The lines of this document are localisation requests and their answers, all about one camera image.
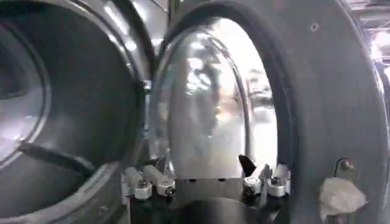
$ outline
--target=metal rivet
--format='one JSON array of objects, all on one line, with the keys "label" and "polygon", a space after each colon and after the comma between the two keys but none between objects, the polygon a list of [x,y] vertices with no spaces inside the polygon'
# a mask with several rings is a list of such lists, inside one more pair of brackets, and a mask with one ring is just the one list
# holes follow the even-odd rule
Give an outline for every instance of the metal rivet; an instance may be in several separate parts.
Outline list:
[{"label": "metal rivet", "polygon": [[343,170],[352,170],[355,167],[353,166],[353,164],[348,159],[344,159],[344,160],[341,161],[341,168]]}]

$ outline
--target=black base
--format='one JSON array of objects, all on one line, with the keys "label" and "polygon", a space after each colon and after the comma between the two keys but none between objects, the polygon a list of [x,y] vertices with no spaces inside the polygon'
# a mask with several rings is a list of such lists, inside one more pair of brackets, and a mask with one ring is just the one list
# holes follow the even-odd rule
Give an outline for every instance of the black base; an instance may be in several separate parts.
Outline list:
[{"label": "black base", "polygon": [[136,224],[288,223],[287,199],[247,197],[240,178],[177,180],[170,200],[156,192],[148,201],[132,198],[131,217]]}]

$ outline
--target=washing machine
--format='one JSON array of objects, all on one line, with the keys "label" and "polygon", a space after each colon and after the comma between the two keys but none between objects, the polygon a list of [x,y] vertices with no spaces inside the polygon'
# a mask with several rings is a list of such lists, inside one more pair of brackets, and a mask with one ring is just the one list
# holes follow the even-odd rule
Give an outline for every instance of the washing machine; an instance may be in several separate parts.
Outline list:
[{"label": "washing machine", "polygon": [[[347,222],[386,223],[385,6],[0,1],[0,223],[116,223],[123,170],[159,158],[178,183],[216,180],[216,195],[247,176],[242,158],[283,164],[284,223],[322,222],[343,162],[366,198]],[[193,215],[179,220],[229,220]]]}]

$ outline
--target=small hole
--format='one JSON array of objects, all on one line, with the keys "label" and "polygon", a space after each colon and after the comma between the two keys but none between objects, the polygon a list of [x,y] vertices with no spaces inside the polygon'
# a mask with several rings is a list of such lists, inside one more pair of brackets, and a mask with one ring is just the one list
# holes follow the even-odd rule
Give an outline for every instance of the small hole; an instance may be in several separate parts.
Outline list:
[{"label": "small hole", "polygon": [[316,24],[316,23],[314,23],[313,25],[311,25],[311,31],[313,31],[313,32],[317,31],[318,28],[319,28],[319,25]]}]

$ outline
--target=washer door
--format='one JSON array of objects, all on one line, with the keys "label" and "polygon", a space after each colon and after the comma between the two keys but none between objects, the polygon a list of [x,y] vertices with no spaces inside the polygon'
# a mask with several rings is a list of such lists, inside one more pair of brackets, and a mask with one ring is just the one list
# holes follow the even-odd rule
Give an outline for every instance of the washer door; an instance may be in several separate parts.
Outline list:
[{"label": "washer door", "polygon": [[385,101],[341,2],[185,1],[172,22],[153,82],[152,157],[167,156],[178,178],[240,177],[240,154],[259,166],[287,163],[291,223],[321,222],[321,184],[348,158],[369,201],[356,223],[377,223]]}]

